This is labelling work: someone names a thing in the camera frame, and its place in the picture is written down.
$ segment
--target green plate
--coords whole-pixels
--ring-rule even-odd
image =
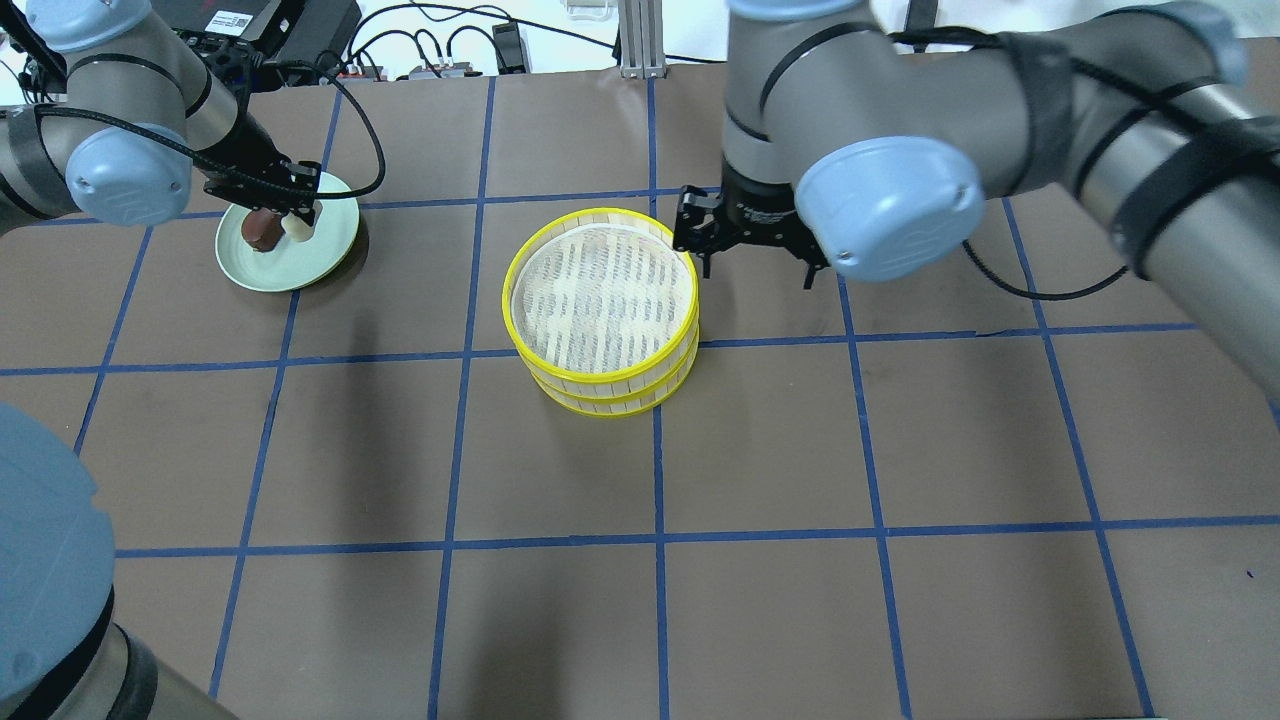
[[[346,192],[347,183],[324,173],[321,192]],[[306,287],[328,275],[342,263],[356,242],[360,227],[360,204],[356,199],[324,200],[324,210],[316,220],[315,237],[297,242],[285,234],[275,250],[259,252],[244,242],[241,223],[250,210],[232,205],[223,214],[214,241],[218,266],[241,287],[259,292],[285,292]]]

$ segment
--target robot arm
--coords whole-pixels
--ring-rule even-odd
[[[102,113],[198,151],[205,191],[315,219],[317,163],[276,150],[243,104],[151,10],[150,0],[31,0],[27,17],[68,69],[65,108]],[[159,224],[191,196],[192,160],[151,140],[49,106],[0,123],[0,234],[77,210],[115,224]],[[234,168],[288,192],[246,184]]]
[[[1238,86],[1230,20],[1139,6],[1048,33],[951,31],[913,65],[864,0],[731,0],[719,199],[686,188],[676,247],[736,243],[890,281],[941,259],[986,197],[1060,182],[1280,397],[1280,119]]]

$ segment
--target black strap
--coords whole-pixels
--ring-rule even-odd
[[[70,697],[76,684],[81,682],[88,670],[97,648],[102,646],[106,629],[111,626],[111,610],[115,607],[115,591],[106,596],[106,605],[102,614],[97,616],[93,628],[84,635],[76,650],[70,651],[61,662],[50,670],[45,679],[31,691],[27,700],[9,715],[9,720],[49,720],[58,707]]]
[[[67,77],[69,78],[70,76],[76,74],[76,70],[83,68],[84,65],[91,65],[93,63],[125,63],[128,65],[138,65],[140,68],[146,68],[159,76],[165,77],[169,82],[173,83],[174,87],[178,88],[179,92],[182,91],[182,83],[178,82],[178,78],[175,78],[173,73],[170,73],[169,70],[161,68],[160,65],[145,58],[138,58],[137,55],[124,55],[120,53],[100,53],[97,55],[90,55],[88,58],[84,58],[81,61],[72,65],[67,70]]]
[[[1171,85],[1165,90],[1161,90],[1157,97],[1160,97],[1161,100],[1171,101],[1176,97],[1181,97],[1183,95],[1193,90],[1199,90],[1208,85],[1220,85],[1221,82],[1222,82],[1221,79],[1213,76],[1201,76],[1197,78]],[[1148,108],[1146,105],[1134,108],[1133,110],[1125,113],[1124,117],[1121,117],[1119,120],[1116,120],[1116,123],[1111,126],[1111,129],[1103,133],[1103,136],[1093,146],[1093,150],[1089,151],[1089,155],[1084,159],[1083,163],[1080,163],[1080,169],[1075,173],[1075,179],[1071,182],[1073,197],[1075,197],[1076,200],[1080,199],[1080,193],[1084,192],[1084,183],[1089,179],[1089,173],[1093,172],[1093,167],[1098,164],[1098,160],[1102,159],[1102,155],[1111,149],[1111,143],[1114,143],[1116,140],[1120,140],[1120,136],[1129,132],[1129,128],[1138,124],[1140,120],[1146,119],[1148,115],[1156,111],[1157,110],[1155,108]]]
[[[998,35],[1027,102],[1027,160],[1004,195],[1037,190],[1062,177],[1075,137],[1071,50],[1044,35]]]
[[[36,218],[37,220],[54,219],[54,215],[41,213],[38,208],[36,208],[31,202],[27,202],[27,200],[23,196],[18,195],[18,191],[14,190],[12,184],[9,184],[8,179],[5,179],[4,173],[0,173],[0,193],[4,193],[4,196],[9,200],[9,202],[13,202],[15,208],[31,215],[32,218]]]
[[[872,23],[836,23],[815,32],[814,35],[810,35],[800,42],[800,45],[796,45],[790,53],[783,55],[782,60],[780,60],[773,68],[773,72],[769,73],[769,78],[764,81],[764,88],[760,91],[760,113],[764,113],[764,106],[769,102],[769,95],[773,94],[773,87],[778,85],[780,79],[782,79],[782,74],[790,70],[791,65],[796,64],[796,60],[804,58],[827,41],[852,35],[855,32],[881,32],[881,28]]]
[[[9,115],[9,152],[13,154],[18,172],[33,188],[52,199],[58,208],[72,211],[76,201],[72,200],[70,191],[67,190],[67,178],[58,172],[58,165],[49,156],[45,147],[45,138],[40,135],[40,114],[35,111],[22,111]]]
[[[1234,119],[1198,133],[1129,193],[1111,222],[1111,240],[1134,274],[1179,214],[1224,183],[1247,173],[1280,174],[1271,158],[1280,152],[1280,118]]]
[[[187,108],[187,117],[192,117],[205,106],[205,101],[209,100],[209,95],[214,91],[214,73],[205,70],[205,88],[200,91],[200,97]]]
[[[151,648],[131,637],[124,628],[116,625],[115,629],[124,635],[124,643],[129,648],[129,664],[124,669],[124,682],[120,683],[120,692],[115,696],[106,720],[147,720],[160,684],[160,664],[156,662]]]
[[[746,123],[744,123],[742,120],[740,120],[737,118],[737,115],[733,113],[733,109],[730,108],[727,104],[724,105],[724,114],[728,115],[730,122],[732,122],[733,127],[736,127],[737,129],[745,132],[746,135],[754,137],[755,140],[759,140],[759,141],[763,141],[763,142],[768,142],[769,141],[769,136],[768,135],[764,135],[760,131],[755,131],[755,129],[751,129],[751,128],[746,127]]]

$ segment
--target blue tape grid line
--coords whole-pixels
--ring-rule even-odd
[[[484,237],[485,190],[489,184],[489,149],[493,140],[493,110],[498,91],[497,78],[489,78],[489,96],[484,113],[484,141],[480,149],[480,183],[476,190],[476,224],[471,249],[471,290],[467,299],[467,328],[462,350],[462,373],[458,379],[458,413],[453,429],[453,465],[449,470],[449,505],[444,523],[444,546],[440,559],[440,593],[435,610],[435,638],[431,646],[431,667],[428,691],[429,720],[440,712],[440,675],[444,661],[444,626],[449,610],[449,580],[453,570],[454,536],[458,520],[458,488],[462,477],[463,432],[467,421],[467,392],[471,387],[471,346],[475,342],[476,301],[480,292],[480,255]]]
[[[1280,515],[1225,515],[1216,518],[1149,518],[1128,520],[1102,520],[1108,532],[1175,530],[1189,528],[1248,528],[1280,525]],[[664,544],[733,543],[733,542],[791,542],[961,536],[1018,536],[1037,533],[1092,533],[1097,525],[1092,520],[1061,523],[998,523],[987,525],[904,525],[877,528],[812,528],[794,530],[716,530],[703,533],[663,533]],[[657,534],[617,536],[553,536],[494,539],[454,539],[454,551],[518,550],[531,547],[602,547],[654,544]],[[316,555],[367,555],[379,552],[440,552],[444,541],[337,543],[337,544],[270,544],[250,546],[243,552],[250,557],[316,556]],[[140,547],[115,552],[120,560],[147,557],[236,557],[236,546],[214,547]]]
[[[658,219],[658,94],[654,78],[645,82],[649,104],[649,217]],[[671,673],[667,643],[667,501],[662,452],[662,407],[653,410],[653,532],[654,588],[658,624],[658,717],[671,720]]]
[[[1115,333],[1155,333],[1155,332],[1189,332],[1196,325],[1188,323],[1146,324],[1146,325],[1096,325],[1096,327],[1068,327],[1048,328],[1051,336],[1071,334],[1115,334]],[[940,331],[940,332],[902,332],[902,333],[872,333],[855,334],[859,345],[872,342],[923,342],[933,340],[980,340],[993,337],[1039,337],[1043,331],[1036,328],[1015,328],[998,333],[978,333],[975,331]],[[708,340],[699,343],[703,348],[714,347],[778,347],[778,346],[804,346],[804,345],[842,345],[849,342],[847,336],[801,336],[801,337],[759,337],[759,338],[726,338]],[[463,351],[447,352],[396,352],[379,355],[325,355],[307,357],[288,357],[285,364],[291,368],[297,365],[347,365],[357,363],[419,363],[431,360],[461,360],[468,355]],[[515,350],[472,350],[472,359],[476,357],[516,357]],[[93,375],[100,372],[106,374],[116,373],[212,373],[223,370],[260,370],[275,368],[279,360],[248,360],[241,363],[177,363],[177,364],[134,364],[134,365],[73,365],[65,368],[8,368],[0,369],[0,378],[5,377],[37,377],[37,375]]]
[[[79,432],[76,434],[76,445],[72,450],[76,455],[84,448],[84,437],[88,434],[88,425],[93,420],[93,410],[97,407],[97,398],[102,395],[102,383],[106,380],[108,368],[111,366],[111,356],[115,355],[115,343],[120,340],[120,331],[124,328],[124,316],[129,313],[129,304],[133,301],[133,291],[138,287],[138,275],[142,274],[142,263],[147,256],[147,247],[151,246],[154,228],[147,228],[142,233],[142,242],[138,243],[138,254],[133,259],[133,269],[129,272],[129,282],[124,286],[124,296],[120,299],[120,310],[115,314],[115,324],[111,327],[111,336],[106,341],[106,350],[102,351],[102,363],[91,372],[97,377],[93,379],[93,392],[88,396],[88,405],[84,407],[84,418],[81,420]]]
[[[1023,274],[1027,277],[1027,288],[1036,292],[1036,278],[1032,273],[1030,261],[1027,258],[1023,236],[1018,229],[1014,205],[1007,197],[1002,199],[1001,202],[1005,208],[1005,217],[1009,220],[1009,231],[1014,237],[1014,247],[1018,250],[1018,261],[1021,264]],[[1088,462],[1084,459],[1084,447],[1080,443],[1080,433],[1075,427],[1075,415],[1071,411],[1071,401],[1068,397],[1066,383],[1062,379],[1062,368],[1057,361],[1053,336],[1048,332],[1048,323],[1044,320],[1044,309],[1041,301],[1032,301],[1032,306],[1036,310],[1036,323],[1039,325],[1044,342],[1044,354],[1048,357],[1050,372],[1053,375],[1053,387],[1057,391],[1059,405],[1062,409],[1062,419],[1066,421],[1068,439],[1070,439],[1071,452],[1075,455],[1075,466],[1080,474],[1080,487],[1084,491],[1084,501],[1089,507],[1089,519],[1093,523],[1094,536],[1098,541],[1102,569],[1107,577],[1107,585],[1111,588],[1111,601],[1115,605],[1116,620],[1120,624],[1120,637],[1124,639],[1125,652],[1129,656],[1129,667],[1133,673],[1134,687],[1138,691],[1138,700],[1142,702],[1143,715],[1151,717],[1156,715],[1156,711],[1151,701],[1151,692],[1147,688],[1146,674],[1142,670],[1142,659],[1138,656],[1138,643],[1133,637],[1133,628],[1129,624],[1129,612],[1125,609],[1124,593],[1120,589],[1120,578],[1111,559],[1111,543],[1107,541],[1107,532],[1102,524],[1102,514],[1098,509],[1098,498],[1093,492],[1093,479],[1089,477]]]
[[[338,129],[338,115],[342,110],[342,95],[334,92],[333,110],[329,115],[329,132],[325,137],[324,156],[320,167],[329,165],[329,155],[333,151],[333,138]],[[284,389],[284,375],[289,369],[289,347],[293,343],[293,328],[298,318],[298,304],[302,299],[301,291],[289,295],[289,313],[284,320],[284,333],[280,338],[280,354],[275,361],[275,383],[271,386],[271,398],[266,405],[266,416],[262,419],[262,434],[259,441],[257,459],[253,464],[253,479],[250,483],[248,501],[244,503],[244,520],[241,525],[239,546],[236,548],[236,568],[232,571],[232,585],[227,593],[227,609],[223,612],[223,626],[218,635],[218,652],[214,655],[214,670],[209,678],[209,694],[216,698],[223,683],[223,669],[227,665],[227,650],[230,644],[232,626],[236,623],[236,607],[239,602],[241,583],[244,578],[244,561],[248,557],[248,543],[253,534],[253,518],[257,515],[257,500],[262,489],[262,474],[266,471],[266,456],[271,446],[271,432],[275,429],[275,414],[280,404],[280,393]]]
[[[854,325],[854,311],[849,302],[849,287],[845,278],[837,279],[840,290],[840,309],[845,316],[845,342],[849,345],[849,365],[854,379],[854,397],[858,404],[858,428],[863,441],[863,462],[867,466],[867,489],[870,495],[872,521],[876,525],[876,551],[879,555],[881,584],[884,591],[884,614],[888,621],[890,648],[893,653],[893,674],[897,676],[897,700],[902,717],[911,720],[911,692],[906,680],[906,659],[902,653],[902,632],[897,618],[897,600],[893,592],[893,568],[888,555],[888,538],[884,529],[884,510],[881,506],[879,479],[876,475],[876,454],[872,446],[872,429],[867,414],[867,393],[863,387],[861,360],[858,355],[858,337]]]

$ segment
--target electrical cable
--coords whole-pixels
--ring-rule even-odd
[[[521,19],[521,18],[512,18],[509,14],[506,14],[506,10],[503,10],[503,14],[497,14],[497,13],[489,13],[489,12],[485,12],[485,10],[479,10],[479,9],[460,8],[457,5],[442,5],[442,4],[438,4],[438,3],[398,3],[396,5],[388,5],[385,8],[379,8],[378,10],[374,10],[372,13],[369,13],[367,15],[365,15],[364,18],[361,18],[361,20],[356,24],[356,29],[351,35],[351,41],[347,42],[347,49],[351,50],[352,47],[355,47],[356,36],[358,36],[360,31],[364,29],[365,26],[370,20],[372,20],[374,18],[376,18],[378,15],[381,15],[383,13],[389,13],[392,10],[406,10],[406,9],[415,9],[415,8],[416,9],[429,8],[429,9],[433,9],[433,10],[454,10],[454,12],[458,12],[460,14],[470,13],[472,15],[480,15],[480,17],[485,17],[485,18],[493,18],[493,19],[499,19],[499,20],[513,22],[516,24],[529,26],[529,27],[543,29],[543,31],[547,31],[547,32],[554,32],[557,35],[563,35],[566,37],[573,37],[573,38],[581,40],[584,42],[590,42],[591,45],[598,45],[600,47],[605,47],[608,50],[613,50],[613,44],[612,42],[604,42],[603,40],[596,40],[594,37],[588,37],[585,35],[580,35],[580,33],[576,33],[573,31],[558,28],[558,27],[554,27],[554,26],[548,26],[548,24],[543,24],[543,23],[535,23],[532,20],[525,20],[525,19]]]
[[[22,88],[22,96],[27,99],[27,102],[41,102],[40,94],[45,90],[46,78],[40,63],[31,55],[27,55],[23,59],[22,73],[18,77],[26,78],[27,85]]]
[[[890,33],[888,38],[897,44],[915,45],[915,46],[919,45],[928,46],[934,44],[968,45],[970,47],[982,47],[991,50],[1004,49],[1005,46],[1004,42],[1000,40],[1000,37],[966,27],[940,27],[940,28],[922,29],[922,31],[895,32]],[[1171,122],[1181,126],[1181,128],[1185,131],[1199,132],[1207,126],[1207,123],[1204,123],[1203,120],[1196,118],[1190,113],[1187,113],[1181,108],[1174,105],[1172,101],[1161,97],[1155,92],[1151,92],[1146,87],[1142,87],[1137,82],[1133,82],[1132,79],[1119,73],[1111,72],[1088,60],[1073,56],[1071,70],[1076,74],[1092,78],[1098,83],[1111,87],[1112,90],[1116,90],[1124,95],[1128,95],[1132,100],[1135,100],[1137,102],[1146,105],[1147,108],[1157,110],[1160,114],[1165,115]],[[1107,287],[1111,287],[1116,281],[1119,281],[1120,278],[1125,277],[1129,273],[1129,268],[1121,265],[1120,269],[1117,269],[1116,272],[1111,273],[1106,278],[1083,290],[1078,290],[1074,292],[1030,292],[1028,290],[1014,287],[1012,284],[1002,279],[1000,275],[997,275],[986,263],[983,263],[983,260],[978,256],[978,254],[973,249],[973,245],[970,245],[968,240],[964,241],[963,247],[965,255],[969,258],[969,261],[973,263],[975,268],[978,268],[978,272],[980,272],[983,277],[991,281],[1000,290],[1027,300],[1041,300],[1041,301],[1078,300],[1080,297],[1087,297],[1096,292],[1101,292]]]
[[[499,70],[509,70],[511,69],[511,67],[507,65],[507,61],[502,59],[502,49],[498,47],[498,41],[494,40],[492,35],[489,35],[488,32],[485,32],[481,28],[477,28],[476,26],[462,26],[462,27],[460,27],[460,28],[457,28],[457,29],[454,29],[453,32],[449,33],[449,38],[444,42],[444,54],[447,56],[449,56],[449,58],[453,56],[453,38],[457,37],[460,33],[466,32],[468,29],[474,31],[474,32],[479,32],[480,35],[484,36],[485,40],[489,41],[489,45],[493,45],[493,54],[494,54],[494,56],[498,58],[498,69]]]
[[[67,60],[54,53],[45,40],[31,29],[27,15],[18,10],[13,0],[0,1],[0,27],[4,27],[9,37],[20,45],[46,73],[52,74],[63,83],[67,82]]]
[[[349,190],[346,192],[315,192],[310,190],[298,190],[296,187],[276,184],[274,182],[253,177],[243,170],[219,163],[218,160],[214,160],[212,158],[202,152],[192,150],[180,142],[169,140],[168,137],[160,133],[152,132],[145,127],[140,127],[134,123],[131,123],[129,120],[123,120],[120,118],[108,115],[105,113],[99,113],[96,110],[84,110],[82,108],[50,106],[50,105],[38,105],[36,106],[35,111],[37,115],[46,118],[47,117],[77,118],[82,120],[93,120],[97,123],[120,128],[123,131],[131,132],[133,135],[145,137],[159,145],[163,145],[169,150],[173,150],[174,152],[186,155],[187,158],[191,158],[193,161],[198,163],[204,168],[236,178],[237,181],[247,186],[252,186],[259,190],[264,190],[276,195],[284,195],[288,197],[297,197],[303,200],[346,200],[348,197],[362,197],[381,187],[383,181],[387,179],[387,154],[383,150],[381,141],[378,138],[378,132],[374,129],[372,122],[369,119],[369,114],[365,111],[364,106],[360,105],[360,101],[356,100],[356,97],[351,94],[351,91],[347,90],[347,87],[333,73],[324,70],[315,63],[308,63],[306,60],[296,60],[291,63],[269,63],[264,64],[264,67],[269,69],[279,68],[284,70],[308,69],[317,74],[324,76],[330,83],[333,83],[334,87],[338,88],[338,92],[340,92],[342,96],[346,97],[348,102],[351,102],[351,106],[355,108],[356,114],[360,115],[360,122],[364,123],[365,131],[369,133],[369,140],[374,143],[374,155],[376,155],[378,158],[378,177],[375,177],[371,183],[358,190]]]
[[[938,24],[938,0],[910,0],[906,4],[906,22],[902,29],[929,29]],[[916,53],[929,49],[927,42],[911,46]]]
[[[320,64],[320,60],[323,60],[325,55],[333,55],[333,59],[338,60],[338,69],[346,69],[347,61],[343,60],[342,55],[339,55],[335,50],[330,50],[329,47],[325,47],[319,55],[316,55],[316,65]]]
[[[431,38],[431,45],[435,46],[435,58],[438,60],[443,59],[444,58],[444,50],[440,49],[440,41],[436,40],[435,35],[433,35],[431,31],[429,31],[426,28],[413,31],[413,40],[417,40],[417,36],[421,35],[421,33],[426,33],[426,36],[429,38]],[[440,69],[436,68],[435,63],[433,63],[430,60],[426,61],[426,69],[431,70],[431,74],[434,74],[435,77],[442,78],[442,79],[444,78],[444,76],[440,74]]]
[[[436,58],[443,58],[444,56],[444,51],[440,50],[440,41],[435,37],[435,33],[433,33],[431,31],[429,31],[429,29],[426,29],[424,27],[422,29],[413,31],[413,37],[415,38],[419,35],[426,35],[426,37],[429,37],[431,40],[431,45],[435,46],[435,56]]]
[[[982,258],[978,258],[978,254],[974,251],[973,245],[970,245],[968,240],[964,241],[964,243],[961,243],[961,247],[964,247],[964,254],[969,258],[969,261],[973,263],[974,266],[978,268],[978,272],[980,272],[988,281],[991,281],[992,284],[995,284],[996,287],[1010,295],[1016,295],[1018,297],[1021,297],[1024,300],[1043,300],[1050,302],[1059,300],[1079,300],[1082,297],[1088,297],[1094,292],[1101,292],[1111,287],[1116,281],[1129,274],[1129,268],[1123,265],[1119,270],[1111,273],[1106,278],[1083,290],[1076,290],[1074,292],[1032,292],[1029,290],[1014,287],[1007,282],[1005,282],[1004,278],[997,275],[995,270],[992,270],[991,268],[987,266],[986,263],[983,263]]]
[[[424,63],[428,63],[426,50],[424,50],[422,49],[422,44],[417,41],[417,35],[415,35],[412,32],[403,31],[403,29],[387,29],[387,31],[379,32],[378,35],[375,35],[374,37],[371,37],[369,40],[369,42],[365,42],[364,45],[361,45],[360,50],[356,50],[355,53],[352,53],[349,55],[349,58],[357,58],[361,54],[367,55],[367,50],[369,50],[370,45],[378,42],[379,40],[381,40],[384,37],[390,37],[393,35],[403,35],[404,37],[407,37],[411,41],[413,41],[413,47],[417,49],[417,55],[422,59]],[[370,59],[370,64],[372,64],[372,56],[370,56],[369,59]]]
[[[422,12],[422,17],[425,17],[429,20],[431,20],[433,23],[447,23],[447,22],[449,22],[452,19],[461,18],[462,15],[466,15],[467,13],[474,13],[474,12],[481,9],[481,8],[489,8],[492,10],[498,10],[503,15],[507,15],[508,20],[515,19],[515,18],[511,17],[511,13],[508,13],[507,10],[503,10],[502,8],[499,8],[497,5],[474,5],[474,6],[467,8],[465,10],[458,10],[457,13],[453,13],[452,15],[448,15],[448,17],[444,17],[444,18],[433,18],[430,15],[430,13],[426,12],[426,8],[419,8],[419,10]]]
[[[573,32],[573,31],[570,31],[570,29],[558,28],[558,27],[548,26],[548,24],[543,24],[543,23],[536,23],[534,20],[526,20],[524,18],[516,18],[516,17],[512,17],[511,13],[503,10],[502,8],[497,8],[494,5],[475,5],[474,8],[461,8],[458,5],[443,5],[443,4],[439,4],[439,3],[399,3],[399,4],[396,4],[396,5],[388,5],[387,8],[379,8],[378,10],[374,10],[372,13],[369,13],[367,15],[365,15],[364,18],[361,18],[361,20],[356,24],[356,29],[351,35],[351,42],[347,44],[347,49],[351,50],[355,46],[356,36],[360,35],[360,31],[365,28],[365,24],[369,20],[376,18],[378,15],[380,15],[383,13],[389,13],[392,10],[413,9],[413,8],[416,8],[417,10],[420,10],[424,15],[428,17],[428,19],[430,19],[433,22],[452,20],[452,19],[458,18],[458,17],[465,15],[465,14],[481,15],[481,17],[485,17],[485,18],[507,20],[507,22],[511,22],[511,23],[516,23],[517,26],[522,24],[522,26],[529,26],[529,27],[532,27],[532,28],[543,29],[543,31],[547,31],[547,32],[554,32],[557,35],[563,35],[566,37],[572,37],[575,40],[581,40],[584,42],[590,42],[591,45],[596,45],[599,47],[605,47],[608,50],[613,50],[613,44],[611,44],[611,42],[605,42],[603,40],[596,40],[594,37],[589,37],[586,35],[581,35],[581,33],[577,33],[577,32]],[[442,19],[435,19],[435,18],[433,18],[431,15],[429,15],[426,13],[426,8],[435,9],[435,10],[453,10],[453,14],[448,15],[445,18],[442,18]],[[499,14],[494,14],[494,13],[488,13],[488,12],[483,10],[481,8],[494,8],[495,10],[498,10],[502,14],[499,15]],[[668,60],[681,60],[681,61],[685,61],[685,63],[701,63],[701,64],[722,64],[722,63],[724,63],[724,60],[712,60],[712,59],[708,59],[708,58],[692,58],[690,55],[667,55],[666,58]]]
[[[704,65],[721,65],[724,60],[709,60],[707,58],[690,58],[689,55],[667,55],[668,60],[684,60],[686,63],[701,63]]]

